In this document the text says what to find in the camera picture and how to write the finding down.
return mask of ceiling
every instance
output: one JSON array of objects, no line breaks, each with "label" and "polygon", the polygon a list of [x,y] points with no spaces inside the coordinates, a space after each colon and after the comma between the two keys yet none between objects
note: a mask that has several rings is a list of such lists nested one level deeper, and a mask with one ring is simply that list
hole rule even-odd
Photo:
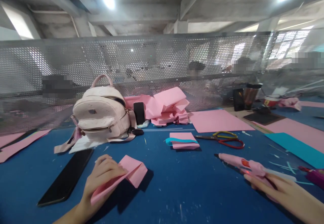
[{"label": "ceiling", "polygon": [[30,10],[43,38],[163,34],[185,23],[188,33],[256,31],[273,16],[281,17],[277,29],[324,25],[323,0],[115,0],[113,11],[103,0],[16,1]]}]

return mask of black phone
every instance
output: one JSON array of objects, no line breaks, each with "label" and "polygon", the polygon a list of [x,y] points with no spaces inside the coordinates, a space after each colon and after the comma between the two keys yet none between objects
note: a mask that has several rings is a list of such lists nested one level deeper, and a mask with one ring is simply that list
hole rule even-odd
[{"label": "black phone", "polygon": [[134,113],[136,116],[137,125],[143,124],[145,122],[145,110],[143,102],[134,103]]},{"label": "black phone", "polygon": [[93,149],[78,151],[74,154],[59,176],[55,179],[40,201],[38,207],[66,201],[91,158]]}]

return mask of scissors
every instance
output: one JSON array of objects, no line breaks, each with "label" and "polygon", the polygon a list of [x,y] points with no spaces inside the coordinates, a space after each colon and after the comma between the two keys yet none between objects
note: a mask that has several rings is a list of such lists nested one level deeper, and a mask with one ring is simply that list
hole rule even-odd
[{"label": "scissors", "polygon": [[[230,134],[232,136],[227,136],[227,135],[219,135],[220,133],[225,133],[225,134]],[[205,139],[205,140],[216,140],[218,141],[218,143],[228,146],[230,148],[234,148],[234,149],[243,149],[244,148],[244,143],[243,141],[238,139],[238,136],[234,133],[228,132],[228,131],[218,131],[216,133],[214,133],[212,136],[200,136],[200,135],[196,135],[194,136],[197,139]],[[227,144],[226,142],[239,142],[241,145],[240,146],[234,146],[231,144]]]}]

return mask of blue paper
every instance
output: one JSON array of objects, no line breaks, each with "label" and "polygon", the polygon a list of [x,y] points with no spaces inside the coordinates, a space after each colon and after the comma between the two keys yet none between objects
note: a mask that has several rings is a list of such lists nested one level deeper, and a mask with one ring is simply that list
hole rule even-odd
[{"label": "blue paper", "polygon": [[324,154],[296,138],[286,133],[266,134],[266,137],[273,140],[278,145],[281,145],[316,169],[324,168]]},{"label": "blue paper", "polygon": [[165,142],[168,146],[172,146],[172,141],[181,142],[181,143],[197,143],[198,144],[198,141],[194,141],[194,140],[181,140],[181,139],[177,139],[177,138],[167,138],[165,140]]}]

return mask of hand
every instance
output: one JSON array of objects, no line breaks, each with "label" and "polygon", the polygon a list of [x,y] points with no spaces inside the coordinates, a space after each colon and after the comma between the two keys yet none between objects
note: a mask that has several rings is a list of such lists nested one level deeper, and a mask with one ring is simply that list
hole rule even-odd
[{"label": "hand", "polygon": [[276,199],[284,208],[306,224],[320,224],[324,220],[324,204],[293,181],[273,174],[267,174],[278,188],[268,187],[258,179],[247,174],[244,178],[251,183],[253,189],[259,189]]},{"label": "hand", "polygon": [[94,205],[91,205],[90,199],[94,191],[101,185],[107,183],[113,178],[125,175],[127,173],[126,169],[119,166],[111,156],[103,155],[99,157],[93,168],[92,173],[87,178],[85,188],[83,191],[83,196],[76,207],[76,217],[80,218],[80,223],[85,223],[88,221],[97,211],[103,206],[106,200],[110,197],[115,188],[106,194],[102,199],[100,199]]}]

